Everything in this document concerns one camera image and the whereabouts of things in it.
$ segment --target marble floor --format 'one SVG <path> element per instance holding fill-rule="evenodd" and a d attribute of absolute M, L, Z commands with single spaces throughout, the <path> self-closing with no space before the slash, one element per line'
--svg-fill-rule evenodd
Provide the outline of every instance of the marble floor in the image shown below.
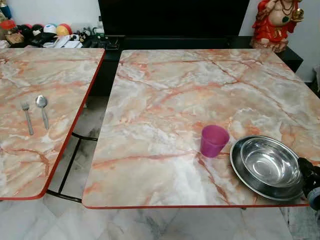
<path fill-rule="evenodd" d="M 107 97 L 90 97 L 74 132 L 98 137 Z M 77 144 L 71 137 L 49 189 L 57 191 Z M 96 142 L 82 140 L 62 193 L 81 198 Z M 1 240 L 320 240 L 309 207 L 92 210 L 46 194 L 0 201 Z"/>

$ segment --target fork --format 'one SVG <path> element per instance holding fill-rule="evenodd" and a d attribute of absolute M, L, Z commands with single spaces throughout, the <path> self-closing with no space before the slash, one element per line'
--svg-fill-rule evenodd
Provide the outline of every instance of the fork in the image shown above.
<path fill-rule="evenodd" d="M 29 134 L 33 135 L 34 134 L 34 130 L 32 129 L 32 125 L 31 125 L 31 121 L 30 121 L 30 117 L 29 117 L 29 113 L 28 113 L 29 104 L 27 102 L 22 102 L 21 103 L 21 107 L 22 107 L 22 110 L 25 113 L 26 121 L 28 122 Z"/>

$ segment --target television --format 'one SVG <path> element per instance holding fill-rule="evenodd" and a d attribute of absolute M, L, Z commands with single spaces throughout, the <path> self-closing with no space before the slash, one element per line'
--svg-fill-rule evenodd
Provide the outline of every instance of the television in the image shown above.
<path fill-rule="evenodd" d="M 249 0 L 98 0 L 107 36 L 237 36 Z"/>

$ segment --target figurine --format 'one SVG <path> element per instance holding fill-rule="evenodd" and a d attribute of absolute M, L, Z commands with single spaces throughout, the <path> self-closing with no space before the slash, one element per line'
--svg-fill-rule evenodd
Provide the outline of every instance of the figurine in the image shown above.
<path fill-rule="evenodd" d="M 284 51 L 288 45 L 287 32 L 293 33 L 297 23 L 304 19 L 304 11 L 298 8 L 301 1 L 262 0 L 250 45 L 255 49 L 270 48 L 275 53 Z"/>

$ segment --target steel bowl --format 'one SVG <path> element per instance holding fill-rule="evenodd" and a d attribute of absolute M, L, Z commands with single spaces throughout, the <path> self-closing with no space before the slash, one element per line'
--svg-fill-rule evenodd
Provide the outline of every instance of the steel bowl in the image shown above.
<path fill-rule="evenodd" d="M 290 201 L 303 194 L 297 159 L 281 142 L 260 135 L 244 137 L 230 150 L 230 161 L 240 180 L 259 195 L 276 201 Z"/>

